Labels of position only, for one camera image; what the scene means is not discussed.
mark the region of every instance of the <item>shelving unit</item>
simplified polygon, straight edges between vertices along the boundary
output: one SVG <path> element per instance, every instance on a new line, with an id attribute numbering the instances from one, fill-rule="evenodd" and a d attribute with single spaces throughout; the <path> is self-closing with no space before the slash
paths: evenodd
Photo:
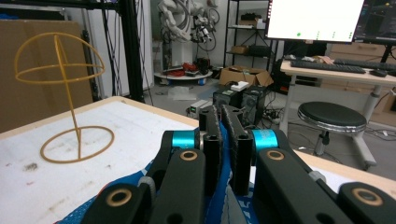
<path id="1" fill-rule="evenodd" d="M 257 29 L 254 27 L 253 28 L 234 27 L 234 25 L 238 24 L 240 20 L 240 14 L 239 14 L 240 2 L 243 3 L 247 1 L 241 1 L 241 0 L 228 1 L 227 18 L 226 18 L 227 29 L 225 33 L 223 67 L 235 64 L 235 62 L 239 61 L 242 57 L 244 57 L 245 59 L 250 58 L 249 60 L 251 60 L 251 67 L 254 67 L 254 63 L 257 60 L 257 58 L 264 58 L 265 69 L 269 71 L 271 69 L 271 65 L 275 62 L 277 41 L 265 39 L 264 29 Z M 231 3 L 236 4 L 235 21 L 230 21 Z M 233 41 L 229 41 L 229 37 L 231 35 L 233 35 Z M 241 54 L 241 53 L 231 52 L 232 46 L 229 46 L 230 44 L 232 44 L 233 46 L 241 46 L 241 45 L 246 45 L 246 43 L 248 43 L 250 46 L 251 45 L 267 46 L 270 49 L 270 52 L 262 56 L 250 55 L 249 53 Z M 232 64 L 227 64 L 227 61 L 229 59 L 228 57 L 232 57 Z"/>

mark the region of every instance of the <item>chair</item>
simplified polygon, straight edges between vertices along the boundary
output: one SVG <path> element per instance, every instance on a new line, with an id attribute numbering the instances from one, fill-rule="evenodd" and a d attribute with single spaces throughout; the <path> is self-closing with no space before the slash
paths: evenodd
<path id="1" fill-rule="evenodd" d="M 298 116 L 306 123 L 322 130 L 315 146 L 316 156 L 325 153 L 325 146 L 330 142 L 329 132 L 359 133 L 364 131 L 367 124 L 366 118 L 359 112 L 326 102 L 303 103 L 298 108 Z"/>

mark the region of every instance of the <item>computer monitor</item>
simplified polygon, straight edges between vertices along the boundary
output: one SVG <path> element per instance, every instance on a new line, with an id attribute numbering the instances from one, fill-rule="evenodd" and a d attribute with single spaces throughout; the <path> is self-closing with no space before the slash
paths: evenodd
<path id="1" fill-rule="evenodd" d="M 354 41 L 396 45 L 396 0 L 364 0 Z"/>
<path id="2" fill-rule="evenodd" d="M 269 0 L 265 36 L 350 43 L 364 0 Z"/>

